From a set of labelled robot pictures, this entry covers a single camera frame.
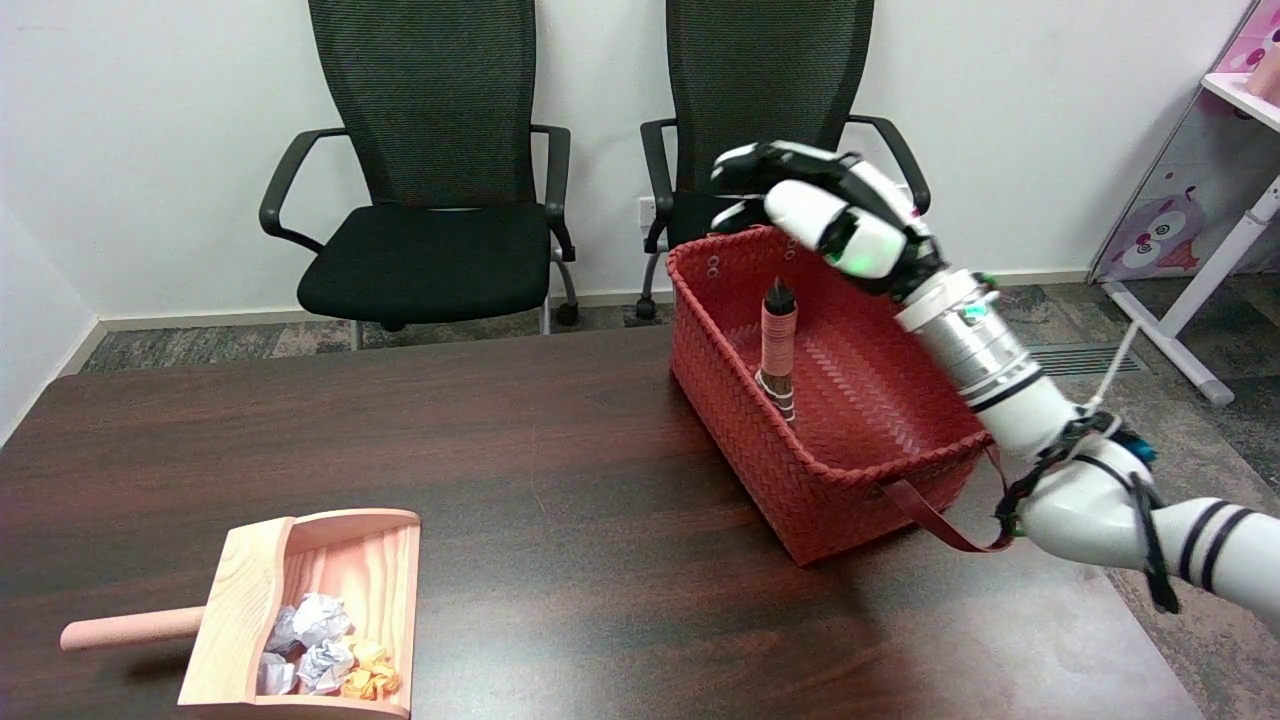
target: chair leg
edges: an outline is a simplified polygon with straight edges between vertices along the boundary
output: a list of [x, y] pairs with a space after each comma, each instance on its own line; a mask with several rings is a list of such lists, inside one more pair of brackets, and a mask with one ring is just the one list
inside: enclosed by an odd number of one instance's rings
[[568, 265], [556, 256], [556, 266], [559, 268], [561, 279], [564, 281], [564, 302], [556, 309], [556, 323], [563, 327], [577, 324], [577, 291], [573, 290], [573, 275], [568, 272]]
[[658, 316], [658, 304], [653, 301], [653, 274], [658, 269], [658, 259], [667, 251], [666, 243], [658, 246], [658, 252], [649, 256], [644, 269], [644, 286], [640, 287], [640, 300], [636, 301], [636, 318], [652, 320]]
[[538, 332], [541, 334], [552, 334], [552, 296], [547, 293], [547, 300], [543, 300], [543, 309], [538, 313]]

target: wooden dustpan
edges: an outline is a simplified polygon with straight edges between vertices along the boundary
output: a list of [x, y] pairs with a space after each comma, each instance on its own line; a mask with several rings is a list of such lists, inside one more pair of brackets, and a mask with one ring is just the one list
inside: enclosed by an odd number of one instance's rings
[[[61, 648], [195, 635], [178, 705], [197, 717], [407, 720], [420, 527], [404, 510], [337, 510], [236, 528], [204, 607], [72, 623]], [[308, 592], [342, 598], [352, 634], [388, 648], [398, 691], [380, 701], [257, 694], [259, 659], [280, 605], [297, 606]]]

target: dark wooden table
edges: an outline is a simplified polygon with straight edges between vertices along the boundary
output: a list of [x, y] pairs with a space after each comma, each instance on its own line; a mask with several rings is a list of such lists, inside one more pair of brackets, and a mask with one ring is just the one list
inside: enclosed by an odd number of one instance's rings
[[[413, 715], [1199, 717], [1105, 575], [904, 533], [799, 570], [667, 372], [666, 329], [55, 382], [0, 455], [3, 717], [169, 717], [227, 530], [422, 518]], [[986, 469], [951, 518], [991, 534]]]

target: white wall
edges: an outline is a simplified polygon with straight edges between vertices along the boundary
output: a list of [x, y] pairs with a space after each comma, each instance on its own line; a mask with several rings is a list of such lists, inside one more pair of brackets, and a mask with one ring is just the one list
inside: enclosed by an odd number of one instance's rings
[[0, 445], [96, 323], [0, 204]]
[[[639, 286], [636, 128], [672, 110], [662, 5], [539, 0], [535, 120], [573, 131], [586, 293]], [[911, 142], [952, 259], [1084, 269], [1247, 5], [882, 1], [855, 109]], [[296, 306], [310, 254], [256, 210], [289, 138], [338, 122], [302, 0], [9, 0], [0, 41], [5, 201], [91, 307]], [[349, 147], [326, 141], [284, 215], [324, 238], [366, 200]]]

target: black office chair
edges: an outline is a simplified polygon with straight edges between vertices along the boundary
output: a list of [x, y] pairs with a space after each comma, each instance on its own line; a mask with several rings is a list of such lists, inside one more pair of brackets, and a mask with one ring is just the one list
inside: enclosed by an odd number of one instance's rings
[[[550, 263], [564, 279], [562, 324], [577, 320], [564, 263], [570, 132], [530, 124], [534, 0], [310, 0], [311, 26], [343, 128], [293, 138], [266, 188], [268, 234], [316, 254], [298, 284], [302, 307], [388, 331], [547, 306]], [[547, 204], [534, 190], [530, 132], [548, 136]], [[307, 151], [346, 135], [372, 205], [329, 242], [280, 224]], [[559, 241], [554, 254], [550, 233]]]
[[[755, 141], [794, 140], [836, 150], [846, 123], [884, 138], [920, 213], [929, 187], [890, 120], [850, 115], [867, 63], [873, 0], [667, 0], [667, 64], [676, 117], [640, 126], [657, 219], [636, 316], [657, 314], [653, 273], [669, 247], [696, 240], [737, 200], [710, 193], [712, 164]], [[662, 128], [678, 137], [671, 187]], [[667, 242], [659, 245], [662, 232]]]

